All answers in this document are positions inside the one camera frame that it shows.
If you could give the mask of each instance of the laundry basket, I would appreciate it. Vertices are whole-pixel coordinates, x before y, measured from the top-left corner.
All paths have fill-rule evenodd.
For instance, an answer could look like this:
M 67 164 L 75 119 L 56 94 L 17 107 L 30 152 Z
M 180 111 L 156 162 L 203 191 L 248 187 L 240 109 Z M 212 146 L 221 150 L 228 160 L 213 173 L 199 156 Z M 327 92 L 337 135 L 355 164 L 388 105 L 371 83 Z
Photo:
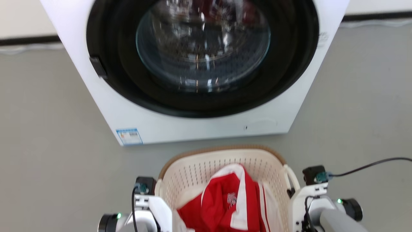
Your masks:
M 216 147 L 175 156 L 161 170 L 155 195 L 175 210 L 202 192 L 211 176 L 231 163 L 243 165 L 254 181 L 265 182 L 271 187 L 273 196 L 278 201 L 283 231 L 291 232 L 288 221 L 290 198 L 287 190 L 291 188 L 290 182 L 296 190 L 300 188 L 299 183 L 285 159 L 265 146 Z M 182 232 L 175 225 L 173 231 Z

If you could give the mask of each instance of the floor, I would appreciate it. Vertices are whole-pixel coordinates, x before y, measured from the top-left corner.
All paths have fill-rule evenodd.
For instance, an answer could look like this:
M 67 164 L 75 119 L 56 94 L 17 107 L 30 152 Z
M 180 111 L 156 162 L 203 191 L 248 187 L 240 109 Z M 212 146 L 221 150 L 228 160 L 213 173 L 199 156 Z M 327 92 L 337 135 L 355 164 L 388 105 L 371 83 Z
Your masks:
M 341 28 L 286 135 L 120 147 L 64 50 L 0 55 L 0 228 L 95 231 L 130 212 L 138 175 L 201 147 L 264 144 L 300 181 L 305 167 L 341 173 L 412 158 L 412 26 Z M 329 185 L 356 198 L 371 232 L 410 231 L 411 163 L 395 161 Z

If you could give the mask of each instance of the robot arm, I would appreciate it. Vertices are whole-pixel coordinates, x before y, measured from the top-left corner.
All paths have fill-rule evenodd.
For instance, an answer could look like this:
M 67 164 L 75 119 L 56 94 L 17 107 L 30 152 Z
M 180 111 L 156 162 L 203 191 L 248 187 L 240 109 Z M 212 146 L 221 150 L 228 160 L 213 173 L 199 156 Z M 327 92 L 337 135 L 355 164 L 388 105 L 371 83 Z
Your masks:
M 136 228 L 139 232 L 172 232 L 172 210 L 158 196 L 135 195 Z M 134 232 L 133 214 L 105 214 L 98 232 Z
M 320 217 L 322 230 L 319 232 L 368 232 L 347 214 L 339 210 L 323 210 Z

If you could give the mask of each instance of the front-load washer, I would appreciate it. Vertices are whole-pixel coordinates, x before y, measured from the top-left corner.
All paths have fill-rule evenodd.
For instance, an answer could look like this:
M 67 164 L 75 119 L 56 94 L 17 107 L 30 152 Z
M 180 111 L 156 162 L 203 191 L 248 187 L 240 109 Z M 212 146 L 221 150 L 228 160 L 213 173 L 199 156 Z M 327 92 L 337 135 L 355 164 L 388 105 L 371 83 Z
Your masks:
M 41 0 L 121 145 L 287 133 L 349 0 Z

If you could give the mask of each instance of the blue sticker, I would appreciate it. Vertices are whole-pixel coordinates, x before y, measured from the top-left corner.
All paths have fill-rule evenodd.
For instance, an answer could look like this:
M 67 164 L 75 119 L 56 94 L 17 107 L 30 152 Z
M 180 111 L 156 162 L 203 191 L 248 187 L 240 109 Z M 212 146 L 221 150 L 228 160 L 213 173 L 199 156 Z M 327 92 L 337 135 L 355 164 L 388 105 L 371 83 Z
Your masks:
M 143 144 L 137 128 L 116 130 L 123 145 Z

